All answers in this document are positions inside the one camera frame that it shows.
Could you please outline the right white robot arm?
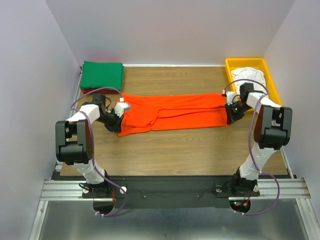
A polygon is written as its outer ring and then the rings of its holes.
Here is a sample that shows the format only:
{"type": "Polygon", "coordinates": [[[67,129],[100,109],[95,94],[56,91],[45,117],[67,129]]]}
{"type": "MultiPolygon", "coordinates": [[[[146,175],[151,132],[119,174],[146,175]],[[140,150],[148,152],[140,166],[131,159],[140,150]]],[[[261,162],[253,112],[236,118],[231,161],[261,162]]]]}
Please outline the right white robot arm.
{"type": "Polygon", "coordinates": [[[239,93],[222,91],[226,98],[227,124],[241,120],[246,111],[253,110],[248,136],[249,155],[230,182],[231,192],[235,195],[259,191],[258,178],[264,165],[291,138],[293,110],[273,102],[267,87],[256,90],[256,84],[257,81],[246,79],[239,93]]]}

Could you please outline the orange t shirt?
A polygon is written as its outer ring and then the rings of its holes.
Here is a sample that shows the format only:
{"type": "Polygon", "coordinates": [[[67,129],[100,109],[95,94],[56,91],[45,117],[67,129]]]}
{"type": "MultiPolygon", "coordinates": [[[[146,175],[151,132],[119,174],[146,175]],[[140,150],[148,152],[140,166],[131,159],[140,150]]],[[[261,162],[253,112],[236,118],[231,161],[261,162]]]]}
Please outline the orange t shirt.
{"type": "Polygon", "coordinates": [[[226,127],[224,97],[218,93],[138,96],[124,94],[130,104],[118,137],[151,131],[226,127]]]}

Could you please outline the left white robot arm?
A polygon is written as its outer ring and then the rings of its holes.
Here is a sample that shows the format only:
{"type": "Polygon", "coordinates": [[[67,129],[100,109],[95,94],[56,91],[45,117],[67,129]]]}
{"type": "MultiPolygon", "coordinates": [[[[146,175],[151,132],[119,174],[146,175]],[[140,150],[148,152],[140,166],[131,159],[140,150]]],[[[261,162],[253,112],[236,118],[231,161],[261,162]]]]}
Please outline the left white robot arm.
{"type": "Polygon", "coordinates": [[[112,186],[105,179],[107,172],[93,162],[95,153],[90,124],[97,121],[112,133],[121,132],[121,123],[127,103],[117,103],[108,109],[102,93],[94,93],[91,102],[82,104],[79,112],[55,124],[55,154],[59,162],[74,167],[85,178],[82,188],[84,198],[105,198],[112,192],[112,186]]]}

